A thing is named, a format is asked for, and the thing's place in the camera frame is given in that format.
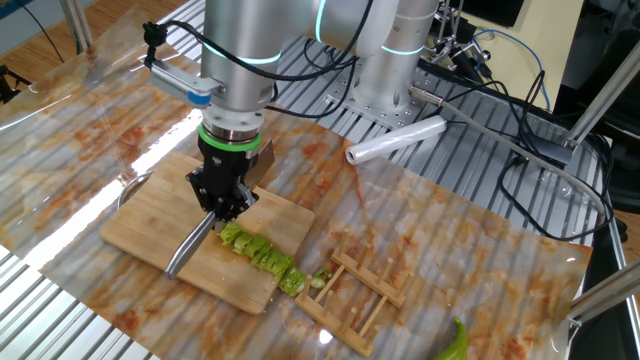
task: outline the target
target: wire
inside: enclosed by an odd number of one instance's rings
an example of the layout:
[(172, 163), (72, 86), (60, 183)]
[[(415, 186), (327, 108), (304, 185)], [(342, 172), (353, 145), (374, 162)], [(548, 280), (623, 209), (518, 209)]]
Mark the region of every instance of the wire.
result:
[(269, 102), (276, 102), (280, 97), (280, 91), (278, 90), (278, 84), (273, 82), (273, 95), (271, 95), (271, 100)]
[[(472, 40), (473, 40), (473, 41), (475, 41), (475, 39), (476, 39), (478, 36), (480, 36), (480, 35), (482, 35), (482, 34), (485, 34), (485, 33), (498, 33), (498, 34), (500, 34), (500, 35), (502, 35), (502, 36), (506, 36), (506, 37), (508, 37), (509, 39), (511, 39), (511, 40), (513, 40), (513, 41), (515, 41), (515, 42), (517, 42), (518, 44), (520, 44), (520, 45), (522, 45), (522, 46), (524, 46), (527, 50), (529, 50), (529, 52), (533, 55), (533, 57), (534, 57), (534, 58), (536, 59), (536, 61), (538, 62), (538, 67), (540, 68), (540, 71), (543, 71), (543, 68), (542, 68), (542, 62), (540, 61), (540, 58), (538, 57), (538, 54), (536, 54), (536, 52), (535, 52), (535, 51), (533, 51), (533, 49), (531, 49), (531, 48), (530, 48), (527, 44), (525, 44), (524, 42), (520, 41), (518, 38), (516, 38), (516, 37), (514, 37), (514, 36), (512, 36), (512, 35), (509, 35), (509, 34), (507, 34), (507, 33), (503, 32), (503, 31), (495, 30), (495, 29), (485, 29), (485, 30), (482, 30), (481, 32), (479, 32), (479, 33), (477, 33), (477, 34), (473, 35)], [(547, 94), (547, 88), (546, 88), (546, 86), (544, 85), (544, 83), (542, 83), (542, 94), (544, 95), (544, 99), (545, 99), (545, 101), (547, 102), (547, 111), (551, 112), (551, 101), (549, 101), (549, 95)]]
[(467, 116), (465, 113), (463, 113), (462, 111), (458, 110), (455, 106), (451, 105), (450, 103), (443, 101), (441, 106), (447, 110), (452, 111), (456, 116), (458, 116), (459, 118), (461, 118), (463, 121), (465, 121), (466, 123), (468, 123), (469, 125), (471, 125), (471, 127), (475, 128), (476, 130), (480, 131), (481, 133), (489, 136), (490, 138), (494, 139), (495, 141), (497, 141), (498, 143), (505, 145), (506, 147), (508, 147), (509, 149), (513, 150), (514, 152), (518, 153), (519, 155), (524, 156), (526, 159), (528, 159), (531, 162), (534, 162), (536, 164), (538, 164), (539, 166), (548, 169), (549, 171), (558, 174), (561, 178), (565, 179), (566, 181), (568, 181), (571, 185), (573, 185), (574, 187), (582, 190), (583, 192), (585, 192), (589, 198), (591, 198), (591, 200), (594, 202), (596, 209), (598, 210), (599, 214), (603, 214), (605, 216), (608, 215), (607, 213), (607, 207), (604, 205), (606, 202), (603, 202), (601, 199), (601, 195), (597, 194), (596, 191), (593, 190), (593, 188), (591, 188), (589, 185), (585, 184), (584, 182), (582, 182), (581, 180), (569, 175), (568, 173), (564, 172), (563, 170), (547, 163), (546, 161), (538, 158), (537, 156), (533, 155), (532, 153), (528, 152), (527, 150), (521, 148), (520, 146), (510, 142), (509, 140), (501, 137), (500, 135), (497, 135), (495, 133), (493, 133), (490, 130), (487, 130), (484, 126), (478, 124), (477, 122), (475, 122), (472, 118), (470, 118), (469, 116)]
[[(464, 125), (467, 125), (467, 126), (469, 125), (469, 124), (467, 124), (467, 123), (466, 123), (466, 122), (464, 122), (464, 121), (452, 121), (452, 120), (447, 120), (447, 124), (454, 124), (454, 125), (464, 124)], [(513, 135), (513, 134), (506, 133), (506, 132), (504, 132), (504, 131), (500, 131), (500, 130), (492, 129), (492, 128), (488, 127), (488, 126), (485, 126), (485, 127), (486, 127), (487, 129), (489, 129), (489, 130), (493, 131), (493, 132), (494, 132), (494, 133), (496, 133), (496, 134), (500, 134), (500, 135), (503, 135), (503, 136), (509, 136), (509, 137), (511, 137), (511, 138), (513, 138), (513, 139), (516, 139), (516, 140), (519, 140), (519, 139), (520, 139), (517, 135)]]
[[(316, 64), (313, 60), (311, 60), (311, 58), (309, 57), (308, 51), (309, 51), (309, 48), (311, 47), (311, 45), (313, 45), (313, 43), (314, 43), (314, 42), (315, 42), (315, 41), (314, 41), (313, 39), (307, 39), (307, 41), (305, 41), (305, 43), (304, 43), (304, 51), (303, 51), (304, 58), (305, 58), (305, 59), (307, 60), (307, 62), (308, 62), (311, 66), (313, 66), (314, 68), (316, 68), (316, 69), (321, 69), (321, 70), (326, 69), (327, 67), (329, 67), (329, 65), (326, 65), (326, 66), (318, 65), (318, 64)], [(324, 47), (324, 49), (323, 49), (323, 52), (324, 52), (324, 53), (326, 53), (327, 55), (329, 55), (329, 57), (331, 58), (331, 61), (332, 61), (333, 63), (335, 63), (335, 62), (336, 62), (336, 59), (335, 59), (335, 57), (334, 57), (334, 56), (335, 56), (335, 50), (336, 50), (336, 49), (335, 49), (334, 47), (331, 47), (331, 46), (329, 46), (329, 45), (325, 45), (325, 47)], [(348, 68), (349, 66), (351, 66), (351, 64), (352, 64), (353, 62), (355, 62), (355, 61), (357, 61), (357, 60), (358, 60), (357, 58), (352, 57), (352, 58), (351, 58), (349, 61), (347, 61), (347, 62), (337, 64), (337, 65), (336, 65), (336, 67), (334, 68), (334, 70), (342, 70), (342, 69), (346, 69), (346, 68)]]
[(240, 65), (241, 67), (251, 71), (252, 73), (254, 73), (256, 75), (260, 75), (260, 76), (266, 77), (268, 79), (279, 80), (279, 81), (292, 81), (292, 82), (293, 81), (306, 81), (306, 80), (315, 79), (315, 78), (320, 77), (320, 76), (322, 76), (322, 75), (324, 75), (324, 74), (326, 74), (326, 73), (328, 73), (330, 71), (335, 70), (336, 67), (338, 67), (340, 65), (340, 63), (347, 57), (347, 54), (349, 54), (351, 49), (353, 49), (353, 47), (355, 46), (356, 42), (358, 41), (360, 33), (362, 32), (362, 29), (364, 28), (364, 24), (366, 23), (367, 18), (369, 17), (369, 12), (371, 11), (371, 6), (372, 5), (373, 5), (373, 0), (369, 0), (367, 2), (366, 8), (364, 10), (364, 14), (362, 16), (362, 20), (360, 20), (360, 23), (358, 24), (358, 27), (356, 28), (356, 32), (353, 34), (353, 38), (349, 42), (349, 45), (347, 45), (345, 50), (342, 52), (342, 54), (340, 54), (338, 56), (338, 58), (335, 60), (335, 62), (333, 62), (328, 67), (326, 67), (326, 68), (324, 68), (322, 70), (319, 70), (317, 72), (314, 72), (314, 73), (311, 73), (311, 74), (306, 74), (306, 75), (299, 75), (299, 76), (287, 76), (287, 75), (275, 74), (275, 73), (272, 73), (272, 72), (264, 71), (264, 70), (262, 70), (260, 68), (257, 68), (255, 66), (253, 66), (253, 65), (250, 65), (247, 62), (243, 61), (242, 59), (238, 58), (237, 56), (231, 54), (230, 52), (228, 52), (227, 50), (225, 50), (224, 48), (222, 48), (220, 45), (216, 44), (212, 40), (210, 40), (207, 37), (205, 37), (204, 35), (202, 35), (200, 32), (198, 32), (198, 30), (196, 30), (193, 26), (191, 26), (188, 23), (185, 23), (185, 22), (182, 22), (182, 21), (177, 21), (177, 20), (169, 20), (165, 24), (162, 24), (162, 26), (168, 27), (170, 25), (173, 25), (173, 26), (177, 26), (179, 28), (182, 28), (183, 30), (186, 30), (191, 35), (195, 36), (195, 38), (199, 42), (208, 45), (209, 47), (213, 48), (215, 51), (219, 52), (220, 54), (222, 54), (224, 57), (226, 57), (230, 61), (236, 63), (237, 65)]
[(347, 99), (347, 95), (349, 94), (349, 89), (351, 88), (351, 83), (353, 82), (353, 76), (354, 76), (355, 73), (356, 73), (356, 63), (353, 62), (351, 64), (351, 71), (349, 72), (349, 80), (347, 80), (347, 85), (345, 87), (346, 90), (345, 90), (344, 94), (342, 94), (342, 98), (340, 99), (340, 101), (338, 101), (336, 106), (334, 106), (331, 110), (327, 110), (326, 112), (324, 112), (322, 114), (317, 114), (317, 115), (302, 114), (302, 113), (293, 112), (291, 110), (286, 110), (286, 109), (282, 109), (282, 108), (271, 106), (271, 105), (267, 105), (266, 108), (269, 109), (269, 110), (273, 110), (273, 111), (277, 111), (277, 112), (283, 113), (283, 114), (297, 116), (297, 117), (301, 117), (301, 118), (305, 118), (305, 119), (320, 119), (320, 118), (323, 118), (325, 116), (329, 116), (329, 115), (333, 114), (334, 112), (338, 111), (338, 109), (342, 106), (342, 104), (344, 104), (345, 100)]
[[(522, 116), (520, 116), (518, 114), (518, 112), (516, 111), (516, 108), (514, 106), (513, 103), (513, 98), (509, 95), (509, 91), (507, 90), (507, 87), (504, 85), (504, 83), (497, 81), (497, 80), (491, 80), (489, 82), (486, 82), (484, 84), (478, 84), (478, 85), (474, 85), (472, 87), (470, 87), (468, 90), (463, 91), (453, 97), (450, 97), (448, 99), (446, 99), (447, 102), (451, 102), (453, 100), (456, 100), (462, 96), (465, 96), (473, 91), (482, 89), (482, 88), (486, 88), (489, 85), (500, 85), (500, 87), (502, 88), (502, 91), (504, 92), (504, 94), (506, 95), (506, 101), (509, 104), (509, 108), (511, 109), (511, 112), (513, 114), (514, 119), (516, 120), (516, 122), (518, 122), (518, 135), (520, 136), (520, 141), (524, 144), (524, 146), (527, 147), (528, 150), (530, 150), (532, 153), (534, 153), (534, 155), (540, 157), (540, 153), (538, 152), (538, 150), (535, 147), (535, 144), (530, 140), (530, 137), (528, 134), (533, 134), (533, 130), (531, 130), (531, 127), (529, 126), (528, 122), (526, 122), (526, 120), (524, 120), (524, 117), (526, 115), (525, 111), (529, 111), (530, 107), (528, 107), (527, 105), (529, 105), (528, 102), (524, 103), (523, 105), (523, 114)], [(532, 85), (532, 89), (536, 86), (536, 82), (533, 83)], [(434, 115), (438, 115), (440, 112), (442, 111), (442, 108), (439, 108), (438, 110), (432, 112), (431, 114), (427, 115), (425, 118), (434, 116)]]
[(49, 43), (51, 43), (51, 46), (53, 46), (53, 50), (56, 51), (56, 54), (58, 54), (58, 59), (60, 59), (60, 61), (64, 64), (64, 59), (62, 58), (62, 55), (60, 55), (60, 52), (58, 51), (58, 48), (56, 47), (56, 44), (53, 43), (53, 40), (51, 40), (51, 38), (49, 37), (49, 34), (47, 34), (47, 32), (44, 30), (44, 27), (42, 27), (42, 24), (40, 24), (40, 21), (38, 21), (38, 19), (35, 17), (35, 15), (33, 15), (33, 13), (31, 11), (29, 11), (29, 9), (27, 9), (26, 6), (24, 6), (24, 4), (20, 1), (20, 0), (16, 0), (16, 2), (18, 4), (20, 4), (20, 6), (27, 12), (29, 13), (29, 15), (31, 15), (31, 17), (33, 18), (33, 20), (36, 22), (36, 24), (38, 24), (38, 26), (40, 27), (40, 30), (42, 30), (42, 33), (44, 34), (44, 36), (47, 37), (47, 40), (49, 40)]
[(614, 216), (613, 216), (613, 208), (611, 207), (611, 205), (609, 205), (609, 203), (604, 199), (604, 197), (599, 194), (593, 187), (591, 187), (589, 184), (585, 183), (584, 181), (580, 180), (580, 179), (576, 179), (578, 181), (580, 181), (584, 186), (588, 187), (589, 189), (591, 189), (591, 191), (593, 191), (595, 194), (597, 194), (599, 201), (602, 202), (602, 204), (604, 204), (606, 206), (606, 211), (605, 211), (605, 220), (599, 224), (598, 226), (596, 226), (595, 228), (585, 231), (581, 234), (577, 234), (577, 235), (572, 235), (572, 236), (568, 236), (568, 237), (558, 237), (555, 235), (550, 234), (542, 225), (540, 225), (536, 219), (533, 217), (533, 215), (531, 215), (531, 213), (529, 211), (527, 211), (527, 209), (524, 208), (524, 206), (522, 204), (520, 204), (520, 202), (518, 200), (516, 200), (516, 198), (511, 195), (511, 193), (506, 189), (506, 187), (504, 186), (504, 176), (505, 174), (511, 170), (514, 166), (516, 165), (521, 165), (524, 164), (525, 162), (527, 162), (527, 160), (521, 156), (518, 156), (514, 159), (512, 159), (509, 164), (507, 164), (507, 166), (505, 166), (502, 171), (500, 172), (500, 175), (498, 176), (498, 186), (500, 187), (500, 191), (502, 191), (502, 193), (505, 195), (505, 197), (507, 198), (507, 200), (509, 200), (513, 206), (516, 207), (516, 209), (523, 214), (527, 220), (538, 230), (540, 231), (540, 233), (542, 233), (544, 236), (551, 238), (551, 239), (555, 239), (555, 240), (559, 240), (559, 241), (572, 241), (572, 240), (576, 240), (576, 239), (580, 239), (584, 236), (590, 235), (595, 233), (596, 231), (599, 231), (607, 226), (609, 226), (609, 223), (611, 223), (611, 221), (613, 220)]

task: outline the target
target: green chili pepper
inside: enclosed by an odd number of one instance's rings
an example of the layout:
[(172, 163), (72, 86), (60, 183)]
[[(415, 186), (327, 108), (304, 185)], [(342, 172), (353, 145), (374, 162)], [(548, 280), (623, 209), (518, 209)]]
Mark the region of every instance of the green chili pepper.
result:
[(258, 255), (260, 249), (262, 249), (262, 247), (268, 243), (269, 240), (267, 240), (266, 237), (262, 235), (256, 235), (253, 237), (253, 240), (251, 240), (247, 247), (244, 248), (244, 253), (245, 255), (253, 259), (256, 255)]
[(218, 236), (222, 239), (222, 244), (231, 245), (238, 237), (240, 237), (240, 235), (242, 235), (243, 232), (244, 231), (240, 226), (238, 226), (238, 224), (229, 222), (224, 226), (222, 231), (220, 231)]
[[(266, 270), (280, 278), (278, 287), (285, 293), (296, 296), (304, 288), (307, 276), (295, 266), (291, 266), (293, 259), (283, 254), (280, 250), (274, 249), (269, 244), (269, 240), (262, 235), (252, 236), (245, 233), (236, 223), (228, 223), (220, 231), (220, 239), (224, 245), (232, 245), (233, 251), (238, 254), (249, 256), (251, 265), (260, 270)], [(321, 269), (316, 271), (311, 279), (311, 287), (322, 289), (326, 283), (323, 276), (331, 278), (330, 271)]]
[(289, 266), (293, 264), (293, 259), (290, 256), (282, 254), (280, 261), (277, 261), (269, 271), (276, 277), (281, 277), (289, 269)]
[(278, 287), (280, 287), (280, 290), (285, 293), (291, 296), (296, 296), (304, 288), (304, 282), (306, 279), (307, 277), (302, 271), (300, 271), (300, 269), (292, 266), (289, 268), (289, 271), (287, 271), (282, 280), (280, 280)]
[(434, 360), (464, 360), (467, 358), (467, 348), (469, 346), (467, 332), (460, 319), (453, 318), (453, 321), (456, 323), (456, 337), (451, 345)]
[(322, 289), (324, 288), (324, 286), (327, 285), (324, 282), (324, 279), (321, 278), (320, 276), (314, 276), (311, 278), (311, 287), (314, 289)]
[(278, 263), (283, 262), (285, 260), (285, 256), (286, 255), (278, 249), (271, 250), (271, 254), (269, 255), (269, 259), (267, 260), (267, 264), (265, 265), (264, 270), (273, 273), (273, 267)]
[(313, 274), (313, 277), (321, 277), (322, 275), (327, 275), (327, 277), (329, 279), (331, 279), (331, 277), (333, 276), (331, 271), (329, 271), (327, 269), (320, 269), (320, 270), (316, 271), (315, 274)]
[(261, 267), (262, 259), (269, 256), (269, 253), (271, 252), (272, 249), (273, 248), (271, 247), (271, 245), (269, 245), (269, 243), (264, 244), (260, 249), (260, 251), (258, 251), (258, 254), (253, 257), (253, 260), (251, 260), (251, 265), (262, 270), (262, 267)]
[(233, 251), (238, 254), (244, 254), (244, 249), (249, 245), (249, 243), (253, 240), (253, 236), (249, 233), (242, 233), (240, 237), (236, 239), (236, 243), (233, 244)]

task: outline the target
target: bamboo cutting board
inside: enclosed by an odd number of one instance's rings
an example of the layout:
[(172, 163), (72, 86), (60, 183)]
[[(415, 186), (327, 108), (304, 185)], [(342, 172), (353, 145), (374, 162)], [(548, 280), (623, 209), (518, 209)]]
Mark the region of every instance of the bamboo cutting board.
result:
[[(123, 251), (164, 270), (182, 240), (204, 213), (184, 177), (198, 160), (171, 153), (142, 188), (100, 229), (102, 238)], [(295, 257), (313, 224), (313, 212), (260, 188), (260, 196), (237, 223), (251, 234), (268, 237), (283, 253)], [(178, 278), (250, 314), (262, 313), (277, 288), (269, 272), (251, 266), (211, 232), (178, 274)]]

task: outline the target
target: wooden rack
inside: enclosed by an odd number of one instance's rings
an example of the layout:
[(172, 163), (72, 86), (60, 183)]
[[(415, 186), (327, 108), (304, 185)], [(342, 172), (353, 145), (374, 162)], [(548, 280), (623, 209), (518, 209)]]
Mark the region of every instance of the wooden rack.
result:
[[(380, 271), (380, 275), (376, 275), (367, 269), (366, 266), (367, 259), (371, 254), (371, 245), (367, 244), (362, 253), (358, 256), (358, 260), (352, 259), (344, 252), (345, 246), (346, 237), (343, 237), (340, 242), (340, 247), (333, 253), (333, 255), (331, 255), (331, 260), (339, 264), (340, 267), (335, 274), (333, 274), (327, 285), (320, 291), (320, 293), (318, 293), (315, 299), (312, 299), (309, 297), (311, 275), (307, 275), (304, 290), (296, 298), (296, 304), (307, 314), (311, 315), (311, 317), (313, 317), (317, 322), (326, 327), (328, 331), (357, 351), (360, 355), (369, 357), (374, 350), (374, 346), (372, 344), (373, 340), (380, 331), (379, 325), (375, 325), (371, 330), (369, 330), (371, 325), (373, 325), (375, 318), (378, 316), (378, 313), (380, 313), (380, 310), (386, 302), (390, 302), (398, 308), (402, 306), (406, 300), (405, 293), (414, 278), (414, 274), (409, 274), (409, 277), (402, 284), (402, 287), (400, 289), (396, 289), (384, 279), (389, 273), (389, 269), (393, 264), (393, 259), (387, 259)], [(344, 270), (347, 270), (351, 275), (355, 276), (362, 283), (382, 296), (359, 332), (356, 332), (351, 328), (358, 309), (351, 308), (346, 321), (340, 320), (337, 316), (331, 314), (330, 311), (334, 297), (334, 292), (331, 290), (331, 287), (335, 284), (340, 275), (342, 275)], [(322, 306), (320, 305), (320, 302), (325, 296), (327, 299), (324, 302), (324, 306)]]

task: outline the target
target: plastic wrap roll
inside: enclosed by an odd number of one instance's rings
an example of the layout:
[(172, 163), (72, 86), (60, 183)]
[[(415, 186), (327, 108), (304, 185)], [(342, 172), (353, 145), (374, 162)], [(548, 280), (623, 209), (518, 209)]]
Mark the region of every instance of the plastic wrap roll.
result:
[(446, 121), (436, 115), (409, 125), (402, 129), (393, 130), (383, 136), (365, 141), (349, 147), (346, 150), (347, 161), (357, 165), (394, 150), (409, 146), (415, 142), (439, 135), (446, 128)]

